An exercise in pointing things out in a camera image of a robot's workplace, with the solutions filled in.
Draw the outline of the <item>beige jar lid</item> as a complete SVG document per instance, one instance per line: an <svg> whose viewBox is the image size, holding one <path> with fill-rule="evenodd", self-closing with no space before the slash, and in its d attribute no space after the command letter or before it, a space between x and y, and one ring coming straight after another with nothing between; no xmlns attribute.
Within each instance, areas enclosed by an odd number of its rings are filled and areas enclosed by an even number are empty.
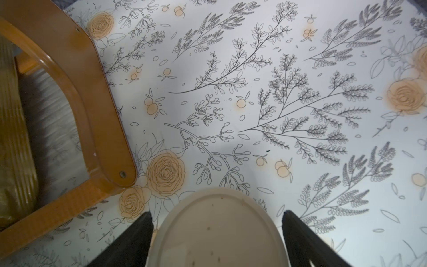
<svg viewBox="0 0 427 267"><path fill-rule="evenodd" d="M265 210L242 192L209 188L164 219L149 267L288 267L285 244Z"/></svg>

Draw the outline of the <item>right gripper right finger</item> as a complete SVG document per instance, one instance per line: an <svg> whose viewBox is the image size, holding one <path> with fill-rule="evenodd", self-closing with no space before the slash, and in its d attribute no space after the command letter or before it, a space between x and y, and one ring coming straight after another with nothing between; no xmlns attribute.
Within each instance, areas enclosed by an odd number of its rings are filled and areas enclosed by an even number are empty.
<svg viewBox="0 0 427 267"><path fill-rule="evenodd" d="M282 233L292 267L350 267L290 210L283 214Z"/></svg>

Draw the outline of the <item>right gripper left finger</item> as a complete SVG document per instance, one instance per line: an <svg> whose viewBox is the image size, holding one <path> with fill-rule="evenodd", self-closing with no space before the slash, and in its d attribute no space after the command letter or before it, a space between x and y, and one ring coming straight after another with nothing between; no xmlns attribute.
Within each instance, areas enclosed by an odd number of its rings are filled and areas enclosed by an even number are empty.
<svg viewBox="0 0 427 267"><path fill-rule="evenodd" d="M147 262L153 222L151 213L143 213L89 267L144 267Z"/></svg>

